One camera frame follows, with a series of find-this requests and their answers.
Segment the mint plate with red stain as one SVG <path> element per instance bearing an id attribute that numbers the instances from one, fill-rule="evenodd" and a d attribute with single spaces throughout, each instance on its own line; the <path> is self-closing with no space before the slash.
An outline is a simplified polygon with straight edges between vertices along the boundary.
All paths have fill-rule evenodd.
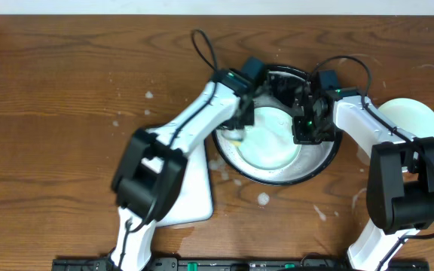
<path id="1" fill-rule="evenodd" d="M 254 111 L 253 126 L 245 129 L 244 140 L 237 146 L 239 155 L 258 169 L 281 169 L 299 154 L 294 143 L 292 117 L 285 111 L 260 107 Z"/>

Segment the green yellow sponge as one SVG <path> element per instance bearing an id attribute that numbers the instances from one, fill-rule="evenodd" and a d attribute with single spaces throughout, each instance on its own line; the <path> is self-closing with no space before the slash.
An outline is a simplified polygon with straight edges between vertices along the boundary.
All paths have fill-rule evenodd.
<path id="1" fill-rule="evenodd" d="M 222 137 L 232 145 L 239 147 L 245 139 L 246 131 L 244 129 L 223 129 Z"/>

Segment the mint green plate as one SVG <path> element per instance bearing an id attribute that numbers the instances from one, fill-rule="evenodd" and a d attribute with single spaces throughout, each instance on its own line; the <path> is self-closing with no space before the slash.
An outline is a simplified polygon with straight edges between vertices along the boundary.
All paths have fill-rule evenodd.
<path id="1" fill-rule="evenodd" d="M 419 138 L 434 137 L 434 111 L 414 99 L 398 98 L 378 109 L 399 128 Z"/>

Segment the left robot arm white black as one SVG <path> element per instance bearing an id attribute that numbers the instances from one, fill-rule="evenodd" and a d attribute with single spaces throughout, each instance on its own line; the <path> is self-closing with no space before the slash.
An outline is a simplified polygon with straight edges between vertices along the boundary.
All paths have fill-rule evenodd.
<path id="1" fill-rule="evenodd" d="M 254 102 L 265 68 L 222 69 L 203 92 L 170 123 L 149 132 L 134 132 L 112 180 L 121 219 L 118 243 L 111 254 L 116 270 L 141 270 L 151 257 L 156 223 L 175 204 L 188 159 L 215 129 L 234 142 L 254 124 Z"/>

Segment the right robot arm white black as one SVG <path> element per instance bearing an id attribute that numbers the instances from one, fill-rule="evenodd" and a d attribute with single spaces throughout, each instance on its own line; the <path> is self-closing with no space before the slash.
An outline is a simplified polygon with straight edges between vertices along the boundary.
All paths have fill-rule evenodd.
<path id="1" fill-rule="evenodd" d="M 370 158 L 369 221 L 347 249 L 356 270 L 386 270 L 411 239 L 434 239 L 434 138 L 395 125 L 357 88 L 302 90 L 293 120 L 295 143 L 318 145 L 348 134 Z"/>

